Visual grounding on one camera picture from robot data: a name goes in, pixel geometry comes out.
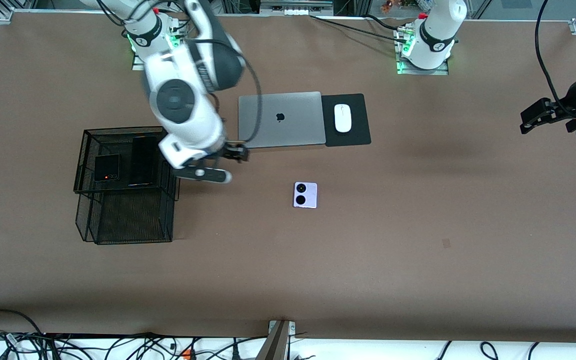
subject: white surface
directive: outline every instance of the white surface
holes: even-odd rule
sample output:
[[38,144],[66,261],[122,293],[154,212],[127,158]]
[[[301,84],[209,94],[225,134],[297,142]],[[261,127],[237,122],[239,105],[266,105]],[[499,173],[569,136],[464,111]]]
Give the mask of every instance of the white surface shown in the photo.
[[334,105],[334,129],[340,133],[347,133],[353,127],[353,117],[350,106],[346,104]]
[[[190,344],[190,339],[165,339],[161,344],[167,349],[176,341],[177,351],[184,349]],[[201,339],[195,344],[195,351],[217,351],[232,343],[231,338]],[[243,342],[239,345],[239,353],[242,359],[254,358],[261,349],[264,339]],[[108,348],[115,339],[85,339],[71,340],[72,344],[80,347]],[[293,339],[290,345],[290,359],[295,357],[307,358],[316,356],[314,360],[435,360],[446,342],[445,341],[396,341],[396,340],[331,340],[331,339]],[[135,340],[130,344],[124,344],[110,352],[108,360],[126,360],[143,340]],[[525,360],[528,358],[530,342],[492,342],[500,360]],[[5,344],[0,341],[0,355],[5,350]],[[25,344],[24,349],[32,350]],[[86,355],[77,351],[69,350],[74,355],[87,359]],[[93,360],[102,360],[106,351],[87,350]],[[164,352],[164,357],[156,351],[147,351],[143,360],[169,359],[170,354]],[[232,349],[219,354],[226,360],[232,358]],[[206,360],[210,354],[198,355],[198,360]],[[62,360],[76,360],[68,354],[62,354]],[[36,360],[37,355],[20,355],[20,360]],[[446,351],[444,360],[485,360],[486,357],[480,352],[480,341],[456,341]],[[542,342],[532,353],[532,360],[576,360],[576,344]]]

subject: black smartphone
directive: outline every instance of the black smartphone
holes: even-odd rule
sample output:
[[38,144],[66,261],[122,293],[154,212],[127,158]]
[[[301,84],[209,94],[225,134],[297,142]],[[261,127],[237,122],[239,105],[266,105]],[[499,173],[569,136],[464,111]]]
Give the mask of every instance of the black smartphone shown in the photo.
[[94,157],[94,181],[112,182],[119,180],[119,154]]
[[157,137],[135,136],[132,138],[130,177],[128,186],[151,185],[155,181],[157,167]]

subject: laptop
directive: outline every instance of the laptop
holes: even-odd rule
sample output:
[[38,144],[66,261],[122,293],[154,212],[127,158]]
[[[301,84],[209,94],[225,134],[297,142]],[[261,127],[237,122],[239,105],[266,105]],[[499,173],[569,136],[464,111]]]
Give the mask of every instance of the laptop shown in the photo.
[[[262,96],[259,130],[249,149],[326,144],[322,93],[271,93]],[[239,97],[239,139],[249,139],[257,121],[258,96]]]

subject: white computer mouse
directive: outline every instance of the white computer mouse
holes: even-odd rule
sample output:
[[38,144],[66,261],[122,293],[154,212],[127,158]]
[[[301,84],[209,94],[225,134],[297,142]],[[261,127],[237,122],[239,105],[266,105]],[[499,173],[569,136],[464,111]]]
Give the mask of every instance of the white computer mouse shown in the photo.
[[350,106],[346,104],[334,105],[334,129],[340,133],[347,133],[353,127]]

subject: black mouse pad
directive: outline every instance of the black mouse pad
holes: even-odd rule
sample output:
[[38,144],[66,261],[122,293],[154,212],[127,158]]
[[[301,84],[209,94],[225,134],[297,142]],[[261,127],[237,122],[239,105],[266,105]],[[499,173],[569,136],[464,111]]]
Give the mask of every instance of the black mouse pad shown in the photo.
[[[326,146],[367,145],[371,143],[363,93],[324,95],[321,97],[321,104],[324,112]],[[350,107],[352,126],[348,132],[338,132],[335,128],[335,105],[337,104],[345,104]]]

